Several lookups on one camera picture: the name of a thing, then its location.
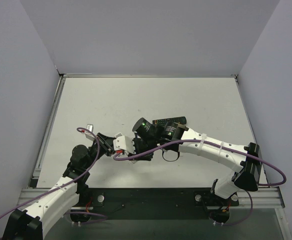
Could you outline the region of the white remote control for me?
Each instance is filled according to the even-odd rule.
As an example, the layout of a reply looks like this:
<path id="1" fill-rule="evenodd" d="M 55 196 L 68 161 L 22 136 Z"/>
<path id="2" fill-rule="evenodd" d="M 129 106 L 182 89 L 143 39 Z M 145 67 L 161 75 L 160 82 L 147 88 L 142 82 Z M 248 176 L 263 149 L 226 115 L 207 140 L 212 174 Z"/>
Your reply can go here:
<path id="1" fill-rule="evenodd" d="M 133 138 L 123 135 L 120 132 L 115 135 L 115 139 L 113 140 L 113 148 L 115 153 L 118 154 L 116 158 L 118 158 L 119 161 L 124 161 L 124 158 L 137 154 Z"/>

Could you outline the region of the black tv remote control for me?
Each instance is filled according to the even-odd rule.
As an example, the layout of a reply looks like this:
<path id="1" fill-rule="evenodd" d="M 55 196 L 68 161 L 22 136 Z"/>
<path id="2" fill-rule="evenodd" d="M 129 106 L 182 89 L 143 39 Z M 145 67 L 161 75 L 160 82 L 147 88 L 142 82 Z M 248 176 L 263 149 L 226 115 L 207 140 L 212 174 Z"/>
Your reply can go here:
<path id="1" fill-rule="evenodd" d="M 179 116 L 179 117 L 170 117 L 170 118 L 162 118 L 162 119 L 152 120 L 153 125 L 158 125 L 158 126 L 162 126 L 162 127 L 164 127 L 169 122 L 186 125 L 187 119 L 185 116 Z"/>

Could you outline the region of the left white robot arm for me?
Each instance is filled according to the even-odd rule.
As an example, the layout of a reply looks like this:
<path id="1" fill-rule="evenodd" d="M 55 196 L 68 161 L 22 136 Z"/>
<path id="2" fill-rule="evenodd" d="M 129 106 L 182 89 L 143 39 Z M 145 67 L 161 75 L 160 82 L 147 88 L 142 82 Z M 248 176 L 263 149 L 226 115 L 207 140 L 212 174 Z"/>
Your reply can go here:
<path id="1" fill-rule="evenodd" d="M 103 155 L 111 156 L 115 152 L 114 137 L 93 134 L 84 128 L 80 131 L 92 138 L 92 146 L 77 145 L 73 148 L 70 162 L 57 183 L 48 192 L 36 197 L 32 205 L 24 210 L 15 209 L 10 214 L 2 239 L 43 240 L 72 206 L 87 203 L 89 171 Z"/>

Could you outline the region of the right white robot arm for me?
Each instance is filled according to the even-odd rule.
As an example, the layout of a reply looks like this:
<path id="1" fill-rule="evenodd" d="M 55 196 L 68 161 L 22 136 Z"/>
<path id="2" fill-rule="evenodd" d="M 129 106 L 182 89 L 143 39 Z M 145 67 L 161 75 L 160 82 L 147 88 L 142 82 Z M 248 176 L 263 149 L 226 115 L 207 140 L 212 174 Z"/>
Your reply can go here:
<path id="1" fill-rule="evenodd" d="M 142 117 L 132 131 L 135 133 L 135 152 L 146 153 L 146 160 L 152 158 L 150 150 L 163 146 L 166 151 L 193 154 L 231 169 L 229 175 L 214 180 L 212 184 L 211 192 L 220 198 L 228 199 L 238 190 L 256 192 L 259 188 L 262 163 L 257 160 L 260 147 L 256 143 L 236 145 L 223 142 L 171 119 L 165 125 L 159 125 Z"/>

